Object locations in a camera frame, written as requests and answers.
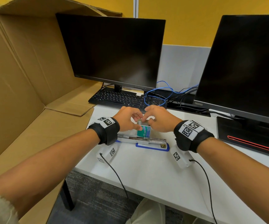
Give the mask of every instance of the forearm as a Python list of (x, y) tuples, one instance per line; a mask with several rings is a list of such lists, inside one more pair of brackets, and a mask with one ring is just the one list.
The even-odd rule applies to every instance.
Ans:
[(99, 141), (96, 132), (88, 129), (42, 150), (0, 176), (0, 196), (14, 205), (19, 217), (23, 216)]
[(246, 205), (269, 223), (267, 166), (215, 138), (203, 141), (197, 152)]

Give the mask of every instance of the cardboard box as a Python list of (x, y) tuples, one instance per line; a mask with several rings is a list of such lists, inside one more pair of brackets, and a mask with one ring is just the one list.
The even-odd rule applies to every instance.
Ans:
[[(93, 112), (88, 99), (101, 83), (74, 77), (57, 12), (122, 15), (72, 0), (12, 0), (0, 7), (0, 174), (86, 129)], [(61, 186), (20, 223), (46, 223)]]

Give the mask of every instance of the white pants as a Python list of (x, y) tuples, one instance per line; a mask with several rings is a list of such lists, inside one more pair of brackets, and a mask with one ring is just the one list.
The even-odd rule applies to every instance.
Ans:
[(166, 209), (163, 204), (144, 198), (126, 224), (165, 224)]

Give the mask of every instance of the monitor screen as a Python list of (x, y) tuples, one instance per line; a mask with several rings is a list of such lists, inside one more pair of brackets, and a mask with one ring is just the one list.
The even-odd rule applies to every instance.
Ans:
[(269, 15), (222, 17), (195, 104), (198, 101), (247, 118), (251, 116), (245, 113), (252, 113), (260, 121), (265, 120), (255, 115), (269, 117)]
[(56, 14), (74, 75), (156, 87), (165, 20)]

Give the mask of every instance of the desk leg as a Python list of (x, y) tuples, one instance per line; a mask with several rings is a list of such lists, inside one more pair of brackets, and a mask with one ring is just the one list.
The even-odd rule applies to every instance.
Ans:
[(60, 195), (61, 195), (65, 208), (68, 209), (69, 211), (72, 211), (74, 208), (74, 204), (73, 204), (66, 180), (64, 181)]

